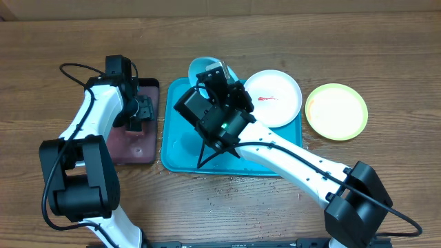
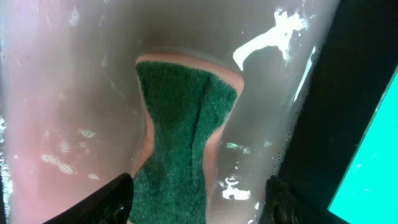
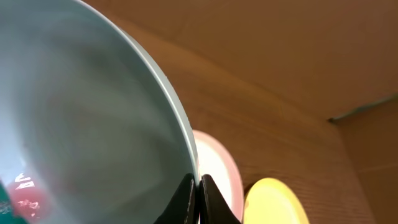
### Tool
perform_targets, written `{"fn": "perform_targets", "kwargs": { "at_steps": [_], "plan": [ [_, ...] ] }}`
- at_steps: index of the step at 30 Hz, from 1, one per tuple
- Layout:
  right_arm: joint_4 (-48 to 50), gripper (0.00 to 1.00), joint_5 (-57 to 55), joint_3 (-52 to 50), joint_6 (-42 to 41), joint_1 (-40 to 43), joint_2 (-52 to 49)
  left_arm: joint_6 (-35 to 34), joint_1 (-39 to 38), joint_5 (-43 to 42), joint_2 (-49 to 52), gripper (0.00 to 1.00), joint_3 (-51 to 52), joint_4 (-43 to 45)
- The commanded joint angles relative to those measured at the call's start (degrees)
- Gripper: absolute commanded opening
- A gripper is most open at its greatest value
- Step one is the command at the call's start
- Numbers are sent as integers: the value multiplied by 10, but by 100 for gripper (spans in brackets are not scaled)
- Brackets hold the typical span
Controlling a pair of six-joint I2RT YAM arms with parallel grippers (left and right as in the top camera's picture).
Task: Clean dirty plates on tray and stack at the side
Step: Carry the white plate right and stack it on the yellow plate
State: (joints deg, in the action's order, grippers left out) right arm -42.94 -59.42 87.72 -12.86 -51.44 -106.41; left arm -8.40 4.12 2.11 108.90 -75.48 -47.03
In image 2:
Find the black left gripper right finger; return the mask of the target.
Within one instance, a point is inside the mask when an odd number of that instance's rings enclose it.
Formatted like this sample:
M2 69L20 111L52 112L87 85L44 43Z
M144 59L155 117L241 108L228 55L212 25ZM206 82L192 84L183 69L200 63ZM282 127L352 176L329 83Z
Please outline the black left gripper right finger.
M326 208L316 208L299 200L288 183L276 175L267 179L265 193L259 224L348 224Z

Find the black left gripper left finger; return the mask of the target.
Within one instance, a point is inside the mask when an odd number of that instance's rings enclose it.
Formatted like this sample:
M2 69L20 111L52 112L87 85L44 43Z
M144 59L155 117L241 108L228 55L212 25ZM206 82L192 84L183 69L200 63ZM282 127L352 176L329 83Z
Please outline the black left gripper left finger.
M126 224L133 197L133 179L123 173L45 224Z

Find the green and pink sponge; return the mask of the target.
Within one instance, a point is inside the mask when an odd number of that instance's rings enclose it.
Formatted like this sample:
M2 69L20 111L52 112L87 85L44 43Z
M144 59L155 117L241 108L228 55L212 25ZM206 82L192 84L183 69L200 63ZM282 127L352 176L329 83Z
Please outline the green and pink sponge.
M243 78L177 54L136 61L146 131L131 175L129 223L206 223L220 138Z

